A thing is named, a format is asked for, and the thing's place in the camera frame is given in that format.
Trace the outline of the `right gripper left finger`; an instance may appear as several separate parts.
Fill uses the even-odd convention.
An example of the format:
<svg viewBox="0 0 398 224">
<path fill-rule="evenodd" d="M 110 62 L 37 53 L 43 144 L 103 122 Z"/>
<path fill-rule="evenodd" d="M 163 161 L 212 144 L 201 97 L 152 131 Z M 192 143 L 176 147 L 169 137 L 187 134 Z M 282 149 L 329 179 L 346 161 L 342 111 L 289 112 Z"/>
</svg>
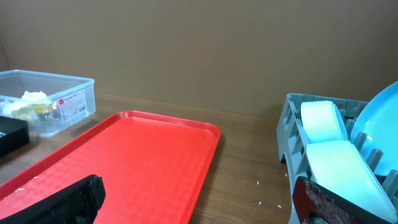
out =
<svg viewBox="0 0 398 224">
<path fill-rule="evenodd" d="M 91 174 L 1 219 L 1 224 L 92 224 L 106 197 L 101 177 Z"/>
</svg>

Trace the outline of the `white tissue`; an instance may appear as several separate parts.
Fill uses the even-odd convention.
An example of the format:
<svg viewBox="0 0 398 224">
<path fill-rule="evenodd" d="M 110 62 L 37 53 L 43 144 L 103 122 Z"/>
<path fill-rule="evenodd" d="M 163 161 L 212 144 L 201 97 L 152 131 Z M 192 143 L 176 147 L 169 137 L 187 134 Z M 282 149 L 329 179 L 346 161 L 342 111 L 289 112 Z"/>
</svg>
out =
<svg viewBox="0 0 398 224">
<path fill-rule="evenodd" d="M 25 91 L 24 94 L 21 96 L 22 100 L 29 101 L 29 102 L 37 102 L 46 99 L 47 95 L 42 92 L 29 92 Z"/>
</svg>

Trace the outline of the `mint green bowl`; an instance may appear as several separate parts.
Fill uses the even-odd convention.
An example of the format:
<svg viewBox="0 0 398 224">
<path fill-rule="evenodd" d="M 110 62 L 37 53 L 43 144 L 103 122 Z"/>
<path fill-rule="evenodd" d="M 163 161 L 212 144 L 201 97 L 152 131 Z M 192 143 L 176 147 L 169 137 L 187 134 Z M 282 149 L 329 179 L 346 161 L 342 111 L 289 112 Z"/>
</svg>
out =
<svg viewBox="0 0 398 224">
<path fill-rule="evenodd" d="M 396 209 L 354 144 L 312 143 L 305 153 L 319 185 L 389 223 L 397 222 Z"/>
</svg>

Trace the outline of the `blue bowl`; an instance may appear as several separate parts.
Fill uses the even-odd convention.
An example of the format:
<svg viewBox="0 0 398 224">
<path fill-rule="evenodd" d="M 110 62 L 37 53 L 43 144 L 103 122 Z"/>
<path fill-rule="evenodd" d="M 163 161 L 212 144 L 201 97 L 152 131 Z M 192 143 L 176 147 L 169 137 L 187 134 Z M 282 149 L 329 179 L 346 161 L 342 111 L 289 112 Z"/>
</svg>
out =
<svg viewBox="0 0 398 224">
<path fill-rule="evenodd" d="M 342 115 L 334 102 L 303 102 L 300 114 L 310 143 L 348 140 Z"/>
</svg>

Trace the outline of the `yellow snack wrapper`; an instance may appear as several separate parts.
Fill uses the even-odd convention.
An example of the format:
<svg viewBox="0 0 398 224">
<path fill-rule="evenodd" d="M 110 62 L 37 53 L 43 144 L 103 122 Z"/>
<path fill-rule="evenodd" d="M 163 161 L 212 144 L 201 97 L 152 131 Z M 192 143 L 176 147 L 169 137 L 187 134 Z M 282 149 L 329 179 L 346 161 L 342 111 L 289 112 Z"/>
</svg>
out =
<svg viewBox="0 0 398 224">
<path fill-rule="evenodd" d="M 53 110 L 57 108 L 56 102 L 26 103 L 15 102 L 10 106 L 13 118 L 28 121 L 29 123 L 54 120 Z"/>
</svg>

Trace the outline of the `light blue plate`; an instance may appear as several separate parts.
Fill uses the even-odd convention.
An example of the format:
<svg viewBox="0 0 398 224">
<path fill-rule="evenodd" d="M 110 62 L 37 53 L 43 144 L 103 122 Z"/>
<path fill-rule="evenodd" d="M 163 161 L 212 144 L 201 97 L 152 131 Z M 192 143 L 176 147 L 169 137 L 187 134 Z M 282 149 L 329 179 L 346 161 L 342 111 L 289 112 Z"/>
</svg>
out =
<svg viewBox="0 0 398 224">
<path fill-rule="evenodd" d="M 359 133 L 367 135 L 360 149 L 368 159 L 373 149 L 379 149 L 383 156 L 375 169 L 376 175 L 387 176 L 397 169 L 397 83 L 393 83 L 376 95 L 359 114 L 351 140 Z"/>
</svg>

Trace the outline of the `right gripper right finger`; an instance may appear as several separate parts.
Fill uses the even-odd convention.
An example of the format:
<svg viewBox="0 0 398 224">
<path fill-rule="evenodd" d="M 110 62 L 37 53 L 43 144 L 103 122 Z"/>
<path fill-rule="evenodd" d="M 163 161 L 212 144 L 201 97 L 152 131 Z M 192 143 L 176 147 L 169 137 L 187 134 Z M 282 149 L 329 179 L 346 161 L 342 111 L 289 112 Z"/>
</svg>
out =
<svg viewBox="0 0 398 224">
<path fill-rule="evenodd" d="M 292 212 L 299 223 L 386 223 L 306 177 L 298 177 L 292 193 Z"/>
</svg>

